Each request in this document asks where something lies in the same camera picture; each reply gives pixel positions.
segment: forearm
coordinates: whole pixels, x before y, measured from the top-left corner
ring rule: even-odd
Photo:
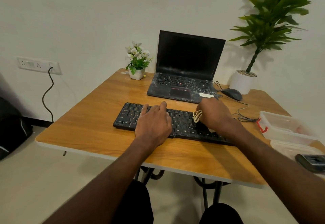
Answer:
[[[136,138],[109,167],[44,223],[110,223],[136,171],[150,155]]]
[[[256,167],[296,220],[325,223],[325,182],[235,122],[236,131],[227,137]]]

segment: wall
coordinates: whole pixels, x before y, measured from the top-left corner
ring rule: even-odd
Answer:
[[[310,14],[283,51],[258,57],[255,88],[265,90],[291,115],[323,131],[325,94],[324,0],[312,0]],[[222,39],[250,10],[246,0],[0,0],[0,89],[32,118],[50,120],[41,98],[51,85],[45,73],[18,69],[17,56],[60,63],[62,76],[45,98],[58,119],[117,69],[126,65],[124,47],[140,41],[156,57],[159,30]],[[227,83],[247,65],[253,48],[226,43],[215,79]],[[153,62],[148,71],[154,71]]]

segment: external keyboard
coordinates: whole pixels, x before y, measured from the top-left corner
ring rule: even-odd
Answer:
[[[113,126],[119,129],[135,131],[137,120],[140,116],[143,105],[136,103],[125,103]],[[172,118],[173,131],[169,138],[179,137],[189,140],[205,141],[232,145],[224,137],[217,133],[211,133],[209,129],[201,122],[195,123],[193,113],[189,111],[167,109]]]
[[[182,86],[191,88],[193,91],[213,95],[213,92],[210,88],[210,83],[203,80],[194,80],[179,76],[159,74],[156,80],[156,84],[163,84],[167,86]]]

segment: tiled floor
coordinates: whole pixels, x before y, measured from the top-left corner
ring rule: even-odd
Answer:
[[[0,161],[0,217],[3,224],[41,223],[111,161],[44,148],[34,142],[43,128]],[[165,172],[148,185],[155,224],[198,223],[202,189],[193,177]],[[213,190],[208,190],[212,203]],[[229,204],[246,224],[297,223],[272,190],[239,185],[223,187],[220,202]]]

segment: laptop screen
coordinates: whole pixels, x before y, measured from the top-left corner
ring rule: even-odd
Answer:
[[[212,81],[225,40],[160,31],[156,72]]]

